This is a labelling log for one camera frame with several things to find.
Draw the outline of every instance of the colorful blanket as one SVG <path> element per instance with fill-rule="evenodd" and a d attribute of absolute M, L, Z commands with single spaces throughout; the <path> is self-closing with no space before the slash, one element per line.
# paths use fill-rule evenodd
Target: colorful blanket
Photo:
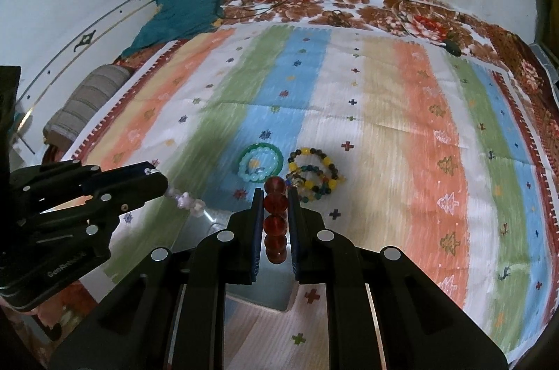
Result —
<path fill-rule="evenodd" d="M 68 156 L 153 161 L 233 212 L 260 187 L 237 176 L 247 146 L 319 147 L 345 182 L 307 206 L 358 246 L 403 249 L 515 360 L 557 302 L 557 193 L 533 110 L 502 67 L 370 29 L 264 22 L 169 43 Z M 124 214 L 100 272 L 117 283 L 187 219 L 165 198 Z M 227 368 L 325 369 L 327 350 L 323 285 L 287 312 L 227 302 Z"/>

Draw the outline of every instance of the orange stripe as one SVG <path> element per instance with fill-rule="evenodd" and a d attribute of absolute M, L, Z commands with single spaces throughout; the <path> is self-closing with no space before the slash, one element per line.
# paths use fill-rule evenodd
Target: orange stripe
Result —
<path fill-rule="evenodd" d="M 409 98 L 409 121 L 415 123 L 406 148 L 415 193 L 404 251 L 435 283 L 448 277 L 445 291 L 463 306 L 469 246 L 467 184 L 458 131 L 424 48 L 404 41 L 395 41 L 394 48 Z M 435 136 L 437 131 L 444 142 Z M 439 201 L 449 208 L 444 210 Z"/>
<path fill-rule="evenodd" d="M 111 150 L 103 155 L 99 163 L 103 170 L 111 170 L 126 164 L 130 156 L 141 147 L 145 135 L 152 128 L 167 102 L 196 72 L 211 51 L 222 44 L 233 32 L 234 29 L 227 29 L 208 34 L 197 50 L 183 63 L 175 66 L 172 72 L 164 72 L 166 78 L 154 92 L 150 93 L 149 97 L 140 97 L 141 92 L 138 94 L 132 102 L 141 101 L 141 106 L 138 107 L 135 116 L 127 122 L 126 126 L 119 129 L 118 139 L 111 146 Z"/>
<path fill-rule="evenodd" d="M 389 39 L 370 36 L 360 53 L 362 94 L 359 158 L 352 177 L 351 217 L 346 236 L 355 245 L 379 252 L 394 245 L 403 249 L 412 227 L 409 202 L 413 195 L 412 173 L 405 147 L 409 129 L 406 91 Z"/>

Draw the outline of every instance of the beaded bracelet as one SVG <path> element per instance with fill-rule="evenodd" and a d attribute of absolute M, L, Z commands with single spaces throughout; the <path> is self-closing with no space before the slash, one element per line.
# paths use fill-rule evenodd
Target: beaded bracelet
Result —
<path fill-rule="evenodd" d="M 279 148 L 269 143 L 247 147 L 239 157 L 238 176 L 245 182 L 260 183 L 276 176 L 283 167 Z"/>
<path fill-rule="evenodd" d="M 327 166 L 328 169 L 331 171 L 332 177 L 328 178 L 328 176 L 326 176 L 324 172 L 319 169 L 319 167 L 314 165 L 303 165 L 299 167 L 297 163 L 295 163 L 295 158 L 301 154 L 303 155 L 314 154 L 319 156 L 320 159 L 322 160 L 322 163 L 325 166 Z M 289 159 L 287 159 L 287 162 L 290 170 L 290 173 L 287 175 L 288 181 L 291 181 L 291 179 L 293 179 L 294 181 L 292 183 L 295 184 L 295 186 L 301 186 L 313 192 L 313 194 L 311 194 L 310 196 L 299 195 L 300 201 L 307 203 L 308 201 L 318 200 L 323 195 L 331 194 L 332 190 L 336 188 L 337 178 L 338 178 L 337 168 L 332 162 L 332 159 L 329 158 L 325 153 L 323 153 L 322 150 L 308 148 L 308 147 L 297 149 L 290 154 L 290 157 Z M 318 184 L 315 184 L 312 180 L 302 177 L 300 173 L 304 173 L 304 172 L 315 173 L 322 181 L 321 185 L 319 186 Z"/>

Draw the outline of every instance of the bed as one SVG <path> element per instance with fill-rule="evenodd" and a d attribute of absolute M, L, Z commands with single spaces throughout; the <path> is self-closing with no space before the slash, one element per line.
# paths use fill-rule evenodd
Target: bed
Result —
<path fill-rule="evenodd" d="M 263 1 L 277 6 L 262 13 Z M 151 161 L 230 213 L 261 187 L 237 175 L 248 146 L 277 148 L 281 176 L 290 152 L 320 148 L 339 186 L 306 207 L 357 246 L 403 249 L 520 358 L 559 288 L 559 109 L 529 47 L 432 0 L 225 5 L 217 31 L 117 61 L 134 75 L 64 158 L 103 170 Z M 84 285 L 104 286 L 102 298 L 194 220 L 166 198 L 123 214 L 112 257 Z M 322 285 L 296 286 L 284 311 L 231 296 L 225 321 L 228 369 L 328 368 Z"/>

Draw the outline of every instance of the printed cross pattern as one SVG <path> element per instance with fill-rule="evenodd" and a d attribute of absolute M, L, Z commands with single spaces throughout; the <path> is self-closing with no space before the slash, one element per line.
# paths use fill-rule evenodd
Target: printed cross pattern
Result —
<path fill-rule="evenodd" d="M 307 298 L 307 304 L 311 304 L 315 300 L 320 299 L 320 295 L 317 295 L 317 290 L 312 288 L 310 292 L 305 293 L 305 297 Z"/>
<path fill-rule="evenodd" d="M 328 215 L 331 216 L 332 220 L 336 220 L 338 217 L 341 216 L 341 214 L 339 213 L 339 211 L 337 209 L 334 209 L 334 211 L 332 211 Z"/>
<path fill-rule="evenodd" d="M 244 189 L 237 189 L 233 192 L 233 196 L 237 198 L 237 200 L 242 200 L 247 198 L 248 192 Z"/>
<path fill-rule="evenodd" d="M 345 143 L 342 144 L 342 148 L 346 150 L 346 152 L 349 152 L 350 149 L 353 149 L 354 146 L 350 144 L 349 141 L 346 141 Z"/>
<path fill-rule="evenodd" d="M 303 338 L 303 334 L 301 334 L 300 332 L 297 335 L 292 335 L 291 340 L 293 340 L 297 346 L 307 341 L 307 339 Z"/>

